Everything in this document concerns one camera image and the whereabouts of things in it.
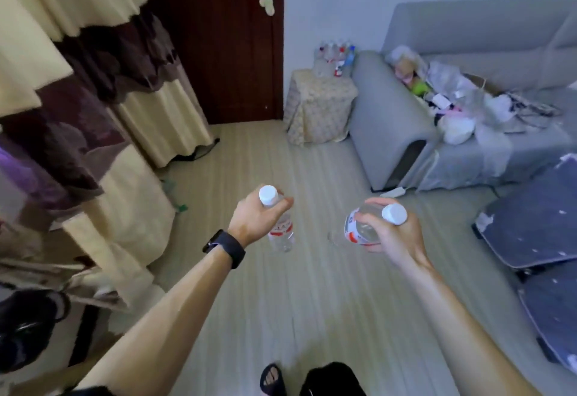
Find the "door handle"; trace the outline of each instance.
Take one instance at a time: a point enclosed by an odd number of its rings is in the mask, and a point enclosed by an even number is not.
[[[272,16],[275,14],[274,0],[259,0],[258,3],[264,8],[267,15]]]

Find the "side table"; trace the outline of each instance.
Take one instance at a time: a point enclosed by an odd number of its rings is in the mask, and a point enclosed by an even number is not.
[[[358,90],[352,79],[315,77],[311,69],[292,72],[283,122],[288,142],[342,141]]]

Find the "black sandal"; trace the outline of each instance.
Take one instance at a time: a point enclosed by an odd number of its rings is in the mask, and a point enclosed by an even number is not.
[[[272,384],[266,384],[267,375],[273,368],[276,369],[279,376]],[[277,364],[272,363],[264,368],[263,373],[260,375],[260,390],[267,396],[287,396],[283,374]]]

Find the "white bottle cap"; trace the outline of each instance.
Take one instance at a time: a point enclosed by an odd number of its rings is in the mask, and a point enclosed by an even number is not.
[[[408,214],[403,205],[393,203],[383,208],[381,216],[389,223],[393,223],[395,226],[400,226],[407,221]]]
[[[258,198],[264,206],[274,206],[279,201],[279,193],[272,185],[265,185],[258,191]]]

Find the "person's left hand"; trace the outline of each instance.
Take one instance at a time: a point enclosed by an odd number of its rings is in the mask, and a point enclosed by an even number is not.
[[[264,185],[259,185],[244,200],[237,204],[227,232],[241,244],[247,247],[269,233],[281,215],[291,209],[294,199],[285,197],[272,208],[266,208],[258,198],[258,191]]]

